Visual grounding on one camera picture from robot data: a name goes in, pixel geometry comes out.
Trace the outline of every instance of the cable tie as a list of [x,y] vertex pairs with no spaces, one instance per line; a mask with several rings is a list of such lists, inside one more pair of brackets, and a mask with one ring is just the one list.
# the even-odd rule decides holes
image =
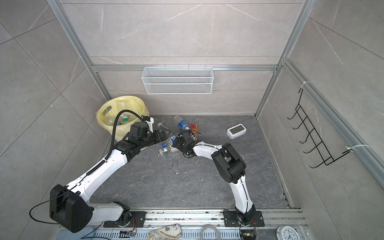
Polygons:
[[347,147],[347,146],[345,146],[345,147],[347,148],[347,150],[352,152],[353,151],[352,148],[355,148],[355,147],[370,147],[370,146],[369,145],[365,145],[365,144],[358,144],[358,145],[355,145],[353,147]]
[[304,81],[300,88],[303,88],[304,84],[306,84],[306,83],[310,83],[310,82]]

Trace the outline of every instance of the patterned cloth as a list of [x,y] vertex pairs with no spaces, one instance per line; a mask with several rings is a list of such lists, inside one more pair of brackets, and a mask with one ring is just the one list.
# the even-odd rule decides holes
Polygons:
[[181,226],[174,224],[159,228],[148,234],[147,240],[174,240],[181,237]]

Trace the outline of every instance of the vertical metal post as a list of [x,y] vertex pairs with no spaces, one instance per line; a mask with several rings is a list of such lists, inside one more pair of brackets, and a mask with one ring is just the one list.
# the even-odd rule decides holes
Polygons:
[[55,13],[57,19],[59,20],[60,24],[62,25],[65,33],[67,34],[68,38],[70,39],[72,45],[76,49],[76,52],[80,56],[81,60],[83,61],[85,67],[87,68],[88,72],[91,74],[93,80],[95,81],[97,87],[100,89],[101,93],[103,94],[105,100],[111,100],[111,96],[109,95],[109,91],[104,86],[102,80],[100,77],[96,74],[96,72],[92,68],[91,60],[81,44],[79,37],[77,36],[76,32],[73,29],[72,24],[70,23],[68,16],[65,14],[63,7],[61,6],[61,3],[58,0],[47,0],[48,4],[50,5],[52,11]]
[[272,75],[268,83],[268,86],[264,91],[263,97],[260,100],[259,106],[257,107],[256,113],[255,113],[255,116],[257,118],[260,117],[260,114],[264,109],[265,103],[268,100],[269,95],[271,94],[272,89],[276,84],[276,81],[281,72],[281,68],[282,68],[281,65],[282,65],[282,62],[284,61],[284,58],[287,58],[291,53],[293,46],[295,45],[296,40],[299,37],[301,30],[303,29],[304,24],[306,23],[315,3],[316,3],[316,0],[305,0],[305,2],[303,3],[303,7],[301,8],[301,11],[299,13],[299,16],[297,17],[296,23],[293,26],[291,35],[289,36],[288,41],[284,47],[284,50],[280,56],[279,62],[277,64],[278,69],[276,73]]

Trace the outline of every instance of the clock face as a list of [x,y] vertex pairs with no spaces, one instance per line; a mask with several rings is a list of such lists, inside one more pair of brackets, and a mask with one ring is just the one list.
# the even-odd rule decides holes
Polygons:
[[299,240],[298,235],[292,229],[289,228],[283,229],[282,235],[284,240]]

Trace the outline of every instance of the round white clock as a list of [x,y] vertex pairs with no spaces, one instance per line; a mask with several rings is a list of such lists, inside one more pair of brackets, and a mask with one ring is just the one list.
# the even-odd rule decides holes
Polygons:
[[296,230],[290,226],[281,226],[276,231],[278,240],[300,240]]

